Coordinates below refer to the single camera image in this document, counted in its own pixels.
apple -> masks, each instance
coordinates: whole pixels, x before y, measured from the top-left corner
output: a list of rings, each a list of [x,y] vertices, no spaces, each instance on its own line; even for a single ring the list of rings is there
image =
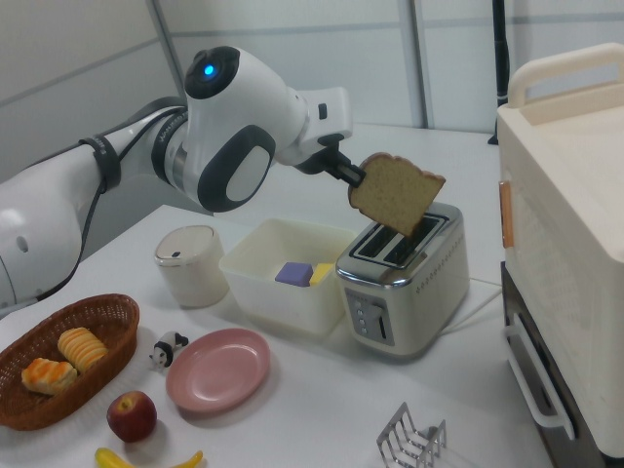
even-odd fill
[[[143,392],[134,390],[117,397],[108,407],[108,426],[124,442],[138,442],[156,427],[156,406]]]

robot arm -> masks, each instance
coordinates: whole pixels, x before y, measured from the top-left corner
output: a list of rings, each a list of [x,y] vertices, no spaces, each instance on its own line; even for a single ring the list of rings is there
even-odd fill
[[[338,151],[352,132],[341,88],[297,92],[250,54],[218,47],[196,55],[184,89],[186,102],[158,99],[0,184],[0,317],[68,281],[88,233],[79,213],[120,182],[141,138],[151,170],[210,212],[249,201],[275,162],[354,186],[365,176]]]

toaster slot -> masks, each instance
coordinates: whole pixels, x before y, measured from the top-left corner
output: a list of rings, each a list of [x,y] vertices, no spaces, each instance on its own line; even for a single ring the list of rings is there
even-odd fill
[[[424,250],[446,220],[444,216],[426,214],[411,237],[405,237],[389,227],[377,224],[352,251],[352,256],[404,268]]]
[[[424,248],[426,245],[424,241],[433,237],[441,221],[442,219],[439,217],[424,217],[416,227],[414,235],[401,239],[396,247],[385,256],[384,261],[395,265],[407,263],[413,254],[417,254],[421,250],[420,245],[422,244],[422,248]]]
[[[381,251],[397,236],[397,231],[389,227],[379,225],[370,240],[362,246],[359,254],[368,258],[377,257]]]

white plastic bin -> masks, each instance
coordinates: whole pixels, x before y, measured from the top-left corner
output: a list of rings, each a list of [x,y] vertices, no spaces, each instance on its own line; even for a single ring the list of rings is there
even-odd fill
[[[315,336],[329,333],[344,314],[335,270],[316,285],[275,281],[286,262],[335,263],[354,232],[305,221],[268,219],[220,261],[236,301],[251,319]]]

oven door handle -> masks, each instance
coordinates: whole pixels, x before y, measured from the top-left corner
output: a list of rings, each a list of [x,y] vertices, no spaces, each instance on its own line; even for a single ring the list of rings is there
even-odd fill
[[[564,408],[564,404],[559,398],[559,395],[555,390],[555,386],[553,385],[553,382],[551,381],[548,372],[546,371],[544,365],[539,359],[537,351],[535,351],[535,347],[533,346],[533,343],[531,343],[530,338],[528,337],[527,330],[525,330],[525,327],[520,321],[518,314],[514,314],[512,324],[513,325],[505,327],[502,332],[505,342],[505,350],[507,351],[507,359],[509,360],[511,369],[516,376],[516,380],[518,380],[518,384],[520,385],[520,389],[525,396],[526,404],[528,405],[528,409],[530,410],[533,419],[537,424],[542,427],[563,427],[569,439],[574,440],[574,428],[572,427],[572,421],[570,421],[566,409]],[[527,379],[525,378],[525,375],[520,368],[520,364],[518,363],[518,359],[516,359],[516,355],[514,354],[514,351],[511,348],[511,344],[508,341],[508,338],[514,336],[518,337],[525,347],[525,350],[528,353],[533,363],[533,366],[537,370],[542,386],[546,390],[546,394],[553,404],[553,407],[555,408],[557,414],[544,414],[537,406],[537,402],[535,401],[535,398],[533,397],[533,394],[528,387]]]

